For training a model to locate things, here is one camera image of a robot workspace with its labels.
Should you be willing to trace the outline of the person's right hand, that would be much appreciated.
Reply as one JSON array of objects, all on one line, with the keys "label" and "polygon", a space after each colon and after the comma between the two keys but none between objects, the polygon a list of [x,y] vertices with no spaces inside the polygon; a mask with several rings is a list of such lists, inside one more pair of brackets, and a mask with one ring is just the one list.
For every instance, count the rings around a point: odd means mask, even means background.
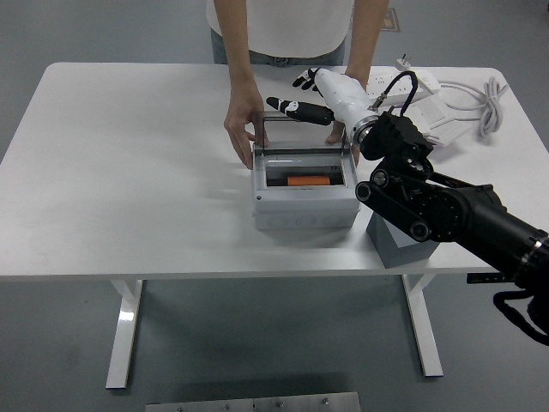
[{"label": "person's right hand", "polygon": [[262,96],[257,88],[234,88],[231,91],[224,127],[236,155],[249,170],[253,168],[250,143],[256,138],[245,127],[247,124],[255,125],[255,115],[263,109]]}]

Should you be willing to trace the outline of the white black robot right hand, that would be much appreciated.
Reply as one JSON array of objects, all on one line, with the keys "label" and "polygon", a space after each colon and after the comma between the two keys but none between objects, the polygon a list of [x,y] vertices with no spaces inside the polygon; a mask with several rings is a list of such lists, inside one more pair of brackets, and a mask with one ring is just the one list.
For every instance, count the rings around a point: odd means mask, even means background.
[{"label": "white black robot right hand", "polygon": [[298,121],[328,125],[334,121],[344,125],[349,140],[371,128],[377,121],[371,99],[358,80],[324,68],[304,71],[294,82],[295,88],[315,89],[324,106],[296,100],[268,97],[267,104]]}]

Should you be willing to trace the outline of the person's left hand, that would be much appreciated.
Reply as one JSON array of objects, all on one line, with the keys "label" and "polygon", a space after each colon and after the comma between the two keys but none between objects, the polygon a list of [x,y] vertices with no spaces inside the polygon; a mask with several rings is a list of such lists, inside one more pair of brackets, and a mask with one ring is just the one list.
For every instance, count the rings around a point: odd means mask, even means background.
[{"label": "person's left hand", "polygon": [[341,122],[334,121],[331,133],[325,138],[327,145],[335,145],[346,137],[345,125]]}]

